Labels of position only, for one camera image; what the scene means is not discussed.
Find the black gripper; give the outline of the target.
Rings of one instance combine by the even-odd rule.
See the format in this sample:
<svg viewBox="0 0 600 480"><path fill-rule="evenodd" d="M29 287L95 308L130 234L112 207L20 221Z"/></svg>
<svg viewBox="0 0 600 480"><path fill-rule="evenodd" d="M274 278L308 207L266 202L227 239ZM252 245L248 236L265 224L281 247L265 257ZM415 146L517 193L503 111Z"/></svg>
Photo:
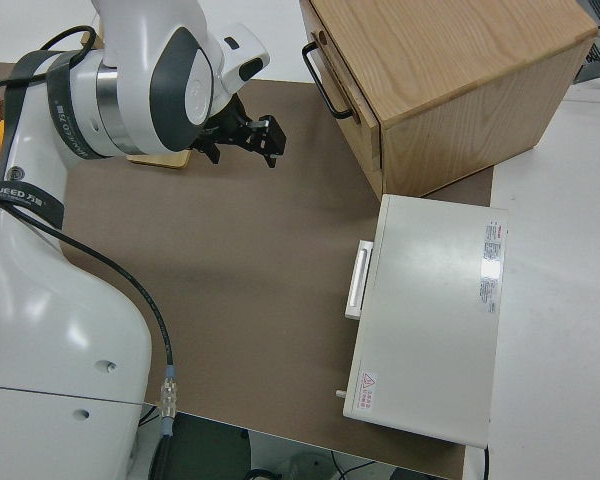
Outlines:
<svg viewBox="0 0 600 480"><path fill-rule="evenodd" d="M284 154L286 135L276 118L265 115L252 121L240 98L232 97L221 111L208 119L204 135L194 141L194 149L217 165L221 156L217 143L242 145L248 140L252 150L264 157L269 168L274 168L277 159Z"/></svg>

